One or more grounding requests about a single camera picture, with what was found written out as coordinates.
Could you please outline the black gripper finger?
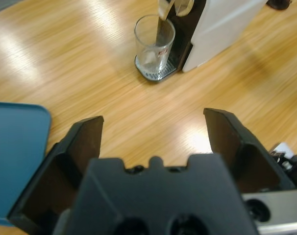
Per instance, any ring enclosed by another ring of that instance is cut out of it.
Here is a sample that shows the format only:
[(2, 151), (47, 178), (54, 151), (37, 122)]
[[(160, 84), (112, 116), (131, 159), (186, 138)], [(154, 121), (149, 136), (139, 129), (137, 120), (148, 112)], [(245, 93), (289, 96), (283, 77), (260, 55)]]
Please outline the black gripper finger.
[(22, 231), (52, 231), (77, 194), (89, 161), (99, 157), (104, 119), (74, 123), (44, 158), (7, 218)]
[(292, 190), (295, 184), (231, 112), (203, 110), (211, 149), (224, 159), (241, 193)]

